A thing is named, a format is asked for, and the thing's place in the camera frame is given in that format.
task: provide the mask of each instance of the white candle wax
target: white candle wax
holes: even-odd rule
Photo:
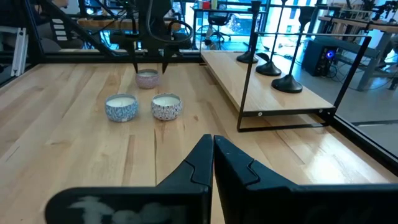
[[[135,99],[130,98],[130,97],[118,97],[112,100],[109,100],[106,102],[108,106],[112,107],[123,107],[123,106],[128,106],[131,105],[135,102]]]
[[[156,73],[154,72],[142,72],[142,73],[138,73],[139,76],[141,77],[154,77],[156,76]]]
[[[172,105],[177,105],[180,102],[180,100],[178,100],[175,97],[171,97],[171,96],[161,96],[158,98],[154,99],[154,103],[160,106],[172,106]]]

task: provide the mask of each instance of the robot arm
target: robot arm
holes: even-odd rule
[[[170,58],[179,54],[181,45],[190,42],[193,36],[192,27],[183,21],[172,21],[172,23],[184,25],[189,30],[189,35],[185,38],[174,39],[171,35],[171,26],[166,27],[164,24],[164,16],[172,8],[170,0],[135,0],[134,2],[129,0],[129,3],[135,4],[139,12],[139,34],[124,35],[122,33],[120,46],[125,48],[131,56],[136,72],[138,66],[134,42],[141,41],[142,48],[147,49],[147,57],[162,57],[159,50],[163,49],[163,72],[165,72]]]

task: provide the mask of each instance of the window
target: window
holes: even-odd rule
[[[292,32],[292,25],[288,25],[287,27],[286,27],[286,32]]]
[[[294,17],[296,17],[296,11],[297,9],[292,9],[292,11],[290,12],[290,19],[294,19]]]

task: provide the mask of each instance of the black metal base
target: black metal base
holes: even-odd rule
[[[257,66],[256,72],[260,73],[261,75],[267,76],[279,76],[282,71],[275,66],[275,64],[271,61],[265,63],[264,65]]]
[[[285,93],[301,93],[303,91],[303,86],[294,79],[293,75],[286,75],[272,81],[272,87]]]
[[[250,52],[245,52],[244,54],[238,56],[236,60],[242,63],[250,63]],[[259,60],[256,57],[253,58],[253,63],[257,63],[258,61]]]
[[[259,127],[259,128],[241,128],[238,130],[240,133],[247,133],[253,131],[277,131],[285,129],[298,129],[298,128],[322,128],[329,126],[328,123],[313,123],[313,124],[294,124],[285,126],[270,126],[270,127]]]

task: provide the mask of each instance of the black metal frame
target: black metal frame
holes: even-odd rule
[[[364,42],[359,49],[358,54],[356,55],[356,58],[353,62],[353,65],[351,66],[348,75],[346,77],[346,80],[343,83],[343,86],[340,89],[340,92],[333,104],[333,107],[331,108],[310,108],[310,109],[299,109],[299,110],[276,110],[276,111],[269,111],[269,110],[262,110],[262,111],[245,111],[244,110],[244,105],[246,102],[246,96],[248,93],[248,88],[249,88],[249,82],[250,82],[250,76],[252,73],[252,65],[253,65],[253,58],[255,51],[251,50],[250,51],[250,60],[249,60],[249,65],[248,69],[246,72],[246,80],[244,83],[244,89],[243,89],[243,94],[242,94],[242,102],[241,106],[239,109],[239,116],[238,116],[238,123],[237,123],[237,130],[238,132],[250,132],[250,131],[272,131],[272,130],[281,130],[281,129],[294,129],[294,128],[319,128],[319,127],[324,127],[330,125],[330,119],[331,117],[334,117],[336,114],[336,111],[348,89],[349,83],[353,79],[355,75],[355,71],[358,68],[359,64],[361,63],[361,59],[368,48],[368,45],[372,39],[370,36],[366,35],[346,35],[346,34],[304,34],[304,33],[297,33],[297,34],[287,34],[287,33],[267,33],[267,32],[254,32],[252,31],[252,38],[253,41],[251,42],[251,47],[250,49],[255,49],[258,41],[259,35],[264,36],[264,35],[297,35],[297,36],[332,36],[332,37],[364,37]],[[243,118],[247,117],[256,117],[256,116],[275,116],[275,115],[293,115],[293,114],[315,114],[319,117],[323,117],[326,119],[323,119],[325,122],[324,123],[315,123],[315,124],[294,124],[294,125],[286,125],[286,126],[268,126],[268,127],[258,127],[258,128],[242,128],[241,123]]]

